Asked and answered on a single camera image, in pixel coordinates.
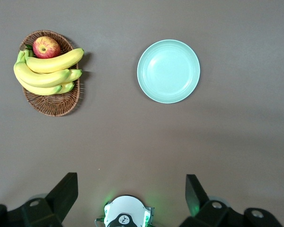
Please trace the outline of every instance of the screw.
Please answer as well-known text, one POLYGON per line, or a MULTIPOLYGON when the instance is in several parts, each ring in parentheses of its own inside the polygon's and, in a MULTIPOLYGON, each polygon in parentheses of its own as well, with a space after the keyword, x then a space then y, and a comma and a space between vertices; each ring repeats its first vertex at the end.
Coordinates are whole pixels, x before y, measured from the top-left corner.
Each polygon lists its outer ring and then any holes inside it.
POLYGON ((213 202, 213 207, 215 207, 216 209, 221 209, 222 205, 219 202, 213 202))
POLYGON ((35 200, 35 201, 32 201, 30 204, 29 204, 29 206, 30 207, 33 207, 33 206, 36 206, 36 205, 38 205, 39 204, 39 201, 38 200, 35 200))
POLYGON ((263 218, 263 217, 264 217, 264 215, 262 214, 262 212, 259 211, 259 210, 253 210, 251 213, 252 213, 252 215, 253 215, 254 217, 256 217, 256 218, 263 218))

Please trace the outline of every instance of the black bracket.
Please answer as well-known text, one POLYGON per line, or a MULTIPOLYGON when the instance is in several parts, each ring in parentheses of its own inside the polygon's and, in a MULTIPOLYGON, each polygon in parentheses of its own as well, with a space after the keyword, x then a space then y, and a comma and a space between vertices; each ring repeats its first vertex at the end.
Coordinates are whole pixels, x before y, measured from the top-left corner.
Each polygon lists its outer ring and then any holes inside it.
POLYGON ((68 173, 45 198, 29 200, 11 211, 0 204, 0 227, 62 227, 77 197, 77 173, 68 173))
POLYGON ((266 210, 248 208, 242 215, 221 201, 210 200, 196 175, 186 176, 185 197, 191 217, 180 227, 282 227, 266 210))

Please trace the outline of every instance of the oval woven basket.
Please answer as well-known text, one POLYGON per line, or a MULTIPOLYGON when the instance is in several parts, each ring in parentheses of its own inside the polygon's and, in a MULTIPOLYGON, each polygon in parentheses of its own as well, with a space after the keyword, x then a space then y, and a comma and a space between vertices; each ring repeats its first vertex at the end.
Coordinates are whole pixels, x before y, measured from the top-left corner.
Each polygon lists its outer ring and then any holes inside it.
MULTIPOLYGON (((73 50, 74 48, 69 41, 66 40, 62 35, 48 30, 38 30, 27 35, 22 41, 20 49, 25 44, 33 45, 33 42, 41 36, 48 36, 57 41, 61 48, 61 54, 73 50)), ((78 64, 75 64, 71 69, 78 69, 78 64)), ((72 111, 78 103, 80 97, 80 79, 74 81, 74 88, 64 94, 55 94, 51 96, 40 96, 35 95, 27 91, 22 87, 23 93, 29 104, 38 112, 41 112, 47 116, 63 116, 72 111)))

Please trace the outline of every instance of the yellow banana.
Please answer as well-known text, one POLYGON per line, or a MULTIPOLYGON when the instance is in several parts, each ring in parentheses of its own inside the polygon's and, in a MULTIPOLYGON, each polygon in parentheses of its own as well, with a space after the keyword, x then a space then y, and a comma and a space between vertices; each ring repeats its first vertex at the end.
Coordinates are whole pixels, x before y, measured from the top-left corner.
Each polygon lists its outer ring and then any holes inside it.
POLYGON ((64 81, 64 83, 69 83, 72 81, 75 81, 82 75, 82 70, 70 70, 71 74, 68 76, 68 78, 64 81))
POLYGON ((14 72, 22 81, 34 87, 53 87, 64 82, 71 73, 70 70, 60 70, 41 75, 30 70, 25 62, 17 63, 14 72))
POLYGON ((83 57, 84 51, 82 48, 73 49, 58 57, 39 59, 26 56, 27 66, 34 72, 51 73, 59 70, 68 69, 83 57))
POLYGON ((62 89, 58 92, 58 94, 63 94, 63 93, 69 92, 75 86, 74 82, 62 83, 61 85, 62 85, 62 89))
MULTIPOLYGON (((24 63, 25 62, 25 57, 24 57, 24 52, 20 51, 18 54, 18 58, 17 58, 17 62, 14 64, 14 72, 17 69, 17 65, 19 63, 24 63)), ((40 95, 40 96, 48 96, 48 95, 53 95, 58 93, 61 89, 62 89, 62 85, 56 85, 53 87, 34 87, 31 86, 27 83, 25 83, 23 80, 20 79, 20 77, 18 76, 18 72, 15 72, 15 76, 16 79, 19 81, 19 83, 29 92, 34 93, 36 95, 40 95)))
POLYGON ((60 84, 54 87, 33 87, 25 83, 24 81, 22 81, 17 75, 16 75, 16 78, 19 81, 19 83, 22 85, 22 87, 24 87, 29 92, 34 93, 36 95, 40 95, 40 96, 54 95, 54 94, 57 94, 62 89, 62 85, 60 84))

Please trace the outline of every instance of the light green plate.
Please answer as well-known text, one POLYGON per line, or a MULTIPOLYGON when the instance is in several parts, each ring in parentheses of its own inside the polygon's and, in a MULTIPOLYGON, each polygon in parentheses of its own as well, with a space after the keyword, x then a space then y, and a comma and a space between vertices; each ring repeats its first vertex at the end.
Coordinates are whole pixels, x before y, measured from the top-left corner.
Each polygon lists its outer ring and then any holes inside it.
POLYGON ((188 97, 200 78, 195 52, 178 40, 161 40, 142 54, 138 81, 143 92, 159 103, 176 103, 188 97))

